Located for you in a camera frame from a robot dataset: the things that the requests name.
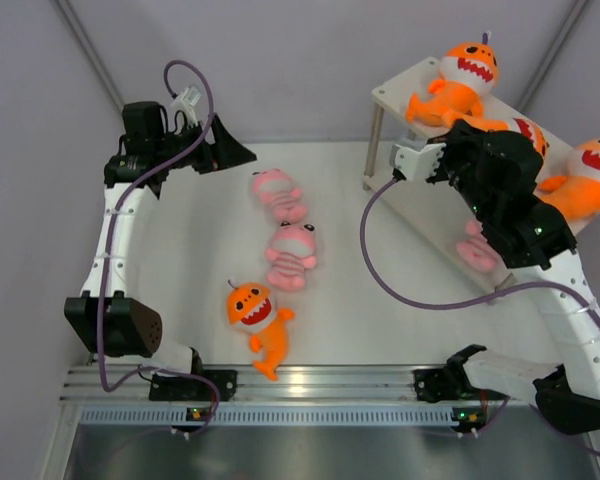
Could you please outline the pink striped plush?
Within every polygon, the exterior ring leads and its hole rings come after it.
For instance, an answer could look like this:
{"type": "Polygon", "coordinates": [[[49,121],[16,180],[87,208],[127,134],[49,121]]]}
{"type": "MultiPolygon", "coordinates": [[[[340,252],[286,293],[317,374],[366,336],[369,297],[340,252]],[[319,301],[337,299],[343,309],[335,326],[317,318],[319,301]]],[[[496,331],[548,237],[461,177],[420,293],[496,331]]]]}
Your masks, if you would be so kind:
{"type": "Polygon", "coordinates": [[[283,221],[265,250],[270,263],[267,281],[280,290],[300,291],[306,271],[317,266],[316,228],[312,224],[283,221]]]}
{"type": "Polygon", "coordinates": [[[308,214],[307,206],[302,203],[302,189],[280,169],[253,172],[251,188],[278,222],[297,223],[308,214]]]}

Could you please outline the orange shark plush top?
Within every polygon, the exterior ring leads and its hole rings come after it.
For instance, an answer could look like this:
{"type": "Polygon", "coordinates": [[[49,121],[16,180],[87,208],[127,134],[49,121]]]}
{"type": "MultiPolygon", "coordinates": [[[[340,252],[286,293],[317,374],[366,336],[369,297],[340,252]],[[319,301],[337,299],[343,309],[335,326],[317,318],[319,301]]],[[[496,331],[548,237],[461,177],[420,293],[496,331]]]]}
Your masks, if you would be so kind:
{"type": "Polygon", "coordinates": [[[470,126],[482,131],[512,131],[524,135],[530,140],[534,149],[546,158],[549,152],[549,143],[542,129],[534,122],[521,117],[507,117],[505,119],[488,119],[467,114],[448,111],[441,117],[443,125],[451,128],[458,120],[467,122],[470,126]]]}

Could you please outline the orange shark plush front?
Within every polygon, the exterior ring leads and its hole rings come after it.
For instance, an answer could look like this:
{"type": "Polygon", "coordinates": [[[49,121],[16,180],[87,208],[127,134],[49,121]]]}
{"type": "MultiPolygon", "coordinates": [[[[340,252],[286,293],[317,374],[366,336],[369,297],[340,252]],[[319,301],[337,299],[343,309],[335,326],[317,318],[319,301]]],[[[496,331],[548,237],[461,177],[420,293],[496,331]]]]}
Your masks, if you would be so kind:
{"type": "Polygon", "coordinates": [[[287,323],[295,318],[293,310],[278,307],[270,288],[257,282],[229,283],[226,300],[229,325],[248,336],[250,350],[261,354],[253,367],[272,382],[278,380],[277,369],[289,353],[287,323]]]}

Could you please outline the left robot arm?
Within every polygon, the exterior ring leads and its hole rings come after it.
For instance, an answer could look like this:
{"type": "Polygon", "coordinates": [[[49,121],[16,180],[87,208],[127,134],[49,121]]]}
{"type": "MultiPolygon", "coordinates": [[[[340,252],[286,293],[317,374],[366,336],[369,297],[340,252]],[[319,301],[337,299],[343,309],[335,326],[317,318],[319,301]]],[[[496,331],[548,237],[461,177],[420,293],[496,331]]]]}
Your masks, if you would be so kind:
{"type": "Polygon", "coordinates": [[[176,130],[155,101],[122,110],[124,132],[104,166],[104,214],[88,277],[64,315],[100,363],[124,359],[144,369],[174,372],[171,386],[184,399],[199,397],[206,376],[197,352],[165,338],[160,314],[139,298],[139,267],[146,228],[171,171],[214,173],[256,160],[217,114],[205,125],[186,120],[176,130]]]}

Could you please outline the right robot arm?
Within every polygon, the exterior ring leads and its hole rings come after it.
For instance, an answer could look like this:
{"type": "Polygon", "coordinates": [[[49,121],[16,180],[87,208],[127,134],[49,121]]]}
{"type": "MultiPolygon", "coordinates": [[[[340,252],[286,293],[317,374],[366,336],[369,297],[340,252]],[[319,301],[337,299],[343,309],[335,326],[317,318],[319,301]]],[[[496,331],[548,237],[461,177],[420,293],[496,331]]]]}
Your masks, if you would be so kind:
{"type": "Polygon", "coordinates": [[[566,435],[600,430],[600,308],[576,240],[559,210],[534,191],[543,159],[529,139],[459,121],[425,143],[429,183],[446,182],[473,210],[489,246],[516,276],[502,295],[527,291],[546,322],[559,362],[511,359],[472,345],[448,359],[448,388],[523,400],[566,435]]]}

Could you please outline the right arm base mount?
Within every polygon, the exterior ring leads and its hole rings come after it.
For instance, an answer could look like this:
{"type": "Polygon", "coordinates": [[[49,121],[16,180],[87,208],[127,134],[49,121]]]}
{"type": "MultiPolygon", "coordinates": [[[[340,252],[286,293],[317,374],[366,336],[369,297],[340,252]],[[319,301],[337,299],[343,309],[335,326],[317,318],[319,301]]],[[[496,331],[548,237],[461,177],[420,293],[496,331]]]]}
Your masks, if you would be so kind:
{"type": "Polygon", "coordinates": [[[447,367],[417,369],[413,372],[417,399],[428,403],[440,401],[504,400],[505,396],[492,390],[480,390],[470,385],[462,370],[447,367]]]}

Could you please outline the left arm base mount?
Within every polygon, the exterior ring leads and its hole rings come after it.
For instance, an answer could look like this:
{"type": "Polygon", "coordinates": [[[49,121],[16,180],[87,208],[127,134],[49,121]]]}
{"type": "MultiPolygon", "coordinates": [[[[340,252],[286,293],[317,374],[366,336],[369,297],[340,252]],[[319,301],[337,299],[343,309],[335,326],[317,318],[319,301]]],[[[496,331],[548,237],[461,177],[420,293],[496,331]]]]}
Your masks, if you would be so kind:
{"type": "MultiPolygon", "coordinates": [[[[219,391],[222,402],[231,400],[237,390],[238,372],[231,369],[211,369],[202,374],[219,391]]],[[[204,382],[179,376],[154,374],[148,396],[155,402],[211,402],[216,400],[213,390],[204,382]]]]}

